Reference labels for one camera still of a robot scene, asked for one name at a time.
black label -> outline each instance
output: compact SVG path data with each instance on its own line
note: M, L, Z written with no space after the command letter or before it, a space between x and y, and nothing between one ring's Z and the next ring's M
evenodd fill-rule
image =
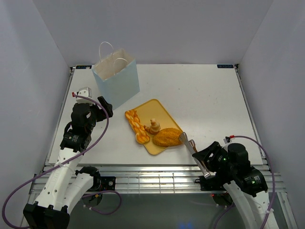
M77 65L76 69L91 69L92 65Z
M218 64L217 68L234 68L232 64Z

gray wall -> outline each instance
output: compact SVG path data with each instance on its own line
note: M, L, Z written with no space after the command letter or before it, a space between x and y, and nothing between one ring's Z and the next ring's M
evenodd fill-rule
M0 206L44 164L69 68L31 0L0 0ZM30 187L7 207L20 225ZM0 228L7 228L2 219Z
M273 0L34 0L69 66L102 41L138 63L239 63Z
M275 0L240 64L263 145L305 228L305 1Z

cable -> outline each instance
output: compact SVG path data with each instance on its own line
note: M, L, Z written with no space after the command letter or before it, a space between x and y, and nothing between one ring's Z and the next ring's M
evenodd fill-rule
M227 213L231 208L233 208L235 206L235 204L234 203L232 203L231 205L230 205L230 207L228 207L218 218L217 218L217 220L215 221L215 223L214 223L214 226L213 226L213 229L216 229L216 227L217 227L217 224L218 224L218 222L220 221L220 218L222 217L222 216L224 216L225 215L225 213Z
M249 139L249 140L255 142L263 150L263 152L265 153L266 160L267 160L267 162L269 164L269 168L270 168L270 172L271 172L271 176L272 176L272 196L271 196L270 204L269 204L269 206L267 208L267 212L266 212L265 218L264 218L263 223L262 223L262 225L260 227L260 229L263 229L264 226L266 225L268 217L269 217L269 213L268 212L270 212L270 210L272 208L272 205L273 205L273 202L275 200L275 174L274 174L273 169L272 169L271 160L269 158L269 155L267 154L267 151L264 149L264 147L261 144L259 144L259 142L254 140L253 138L250 138L250 137L247 137L247 136L243 136L243 135L232 135L232 136L230 136L230 138L235 138L235 137L246 138L246 139Z
M95 211L95 212L97 212L97 213L100 213L100 214L102 214L102 215L111 215L112 213L116 212L116 211L120 208L120 206L121 206L121 204L122 204L122 196L121 196L120 193L118 193L117 191L106 190L106 191L102 191L102 192L90 193L90 194L88 194L88 195L83 196L82 199L84 199L84 198L86 198L86 197L92 197L92 196L95 196L95 195L99 195L99 194L102 194L102 193L115 193L115 194L117 194L117 195L119 196L119 198L120 198L120 203L119 203L119 205L115 208L115 210L113 210L113 211L111 211L111 212L101 212L101 211L99 211L99 210L96 209L96 208L92 208L92 207L90 207L90 206L88 206L88 205L85 205L85 206L86 206L87 208L89 208L90 210L93 210L93 211Z
M67 164L68 162L70 162L70 161L72 161L72 160L78 158L78 157L81 156L81 155L84 155L86 152L88 152L90 149L92 149L92 148L101 140L101 138L105 135L106 130L108 129L108 125L109 125L109 116L108 116L108 113L107 113L107 111L105 110L105 108L104 108L100 103L98 103L97 101L95 101L95 100L93 100L93 99L90 99L90 98L87 98L87 97L84 97L84 96L80 96L80 95L76 95L75 93L73 93L73 95L74 95L74 97L79 97L79 98L82 98L82 99L86 99L86 100L89 100L89 101L91 101L91 102L97 104L97 105L105 112L106 119L107 119L107 123L106 123L105 129L104 129L103 133L101 134L101 136L100 136L100 137L99 137L90 147L88 147L87 149L85 149L85 150L84 150L83 152L81 152L80 154L78 154L78 155L76 155L76 156L73 156L73 157L71 157L70 159L68 159L68 160L66 160L66 161L64 161L64 162L62 162L62 165ZM36 180L36 179L38 179L38 178L40 178L40 177L46 175L47 173L52 172L53 170L55 170L55 169L57 169L57 168L59 168L59 167L60 167L59 165L54 166L53 168L51 168L51 169L49 169L49 170L47 170L47 171L45 171L45 172L43 172L43 173L41 173L41 174L35 176L34 178L32 178L32 179L26 181L26 182L23 183L22 185L20 185L20 186L18 186L17 188L15 188L15 189L8 195L8 197L5 199L5 201L4 201L4 203L3 203L3 206L2 206L2 218L3 218L4 222L5 222L9 227L14 228L14 229L28 229L28 228L30 228L30 227L17 227L17 226L15 226L15 225L12 225L12 224L8 221L8 219L6 218L6 215L5 215L5 208L6 208L6 206L7 206L8 201L10 200L10 198L11 198L19 189L21 189L22 187L24 187L24 186L26 186L27 184L33 182L34 180Z

gray floor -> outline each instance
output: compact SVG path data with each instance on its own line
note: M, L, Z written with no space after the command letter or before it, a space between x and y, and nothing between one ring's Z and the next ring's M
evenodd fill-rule
M71 213L69 229L211 229L223 208L194 204L194 202L214 204L208 194L163 194L163 195L123 195L121 208L114 214L103 216L83 208L79 202ZM118 203L115 195L104 195L97 206L110 211ZM286 229L284 215L278 199L274 212L281 229ZM225 214L217 229L244 229L243 221L236 208Z

metal tongs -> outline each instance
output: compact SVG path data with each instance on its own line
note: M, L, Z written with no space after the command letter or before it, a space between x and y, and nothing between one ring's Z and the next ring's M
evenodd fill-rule
M187 135L185 132L183 132L182 134L180 134L179 136L179 140L182 141L186 148L188 149L188 151L190 152L191 155L193 155L194 153L197 153L197 149L196 149L196 144L194 142L194 140L189 140L187 138ZM209 179L212 177L211 172L206 168L205 164L203 161L199 161L196 158L194 158L196 164L198 165L198 167L200 168L200 170L203 173L203 176L205 179Z

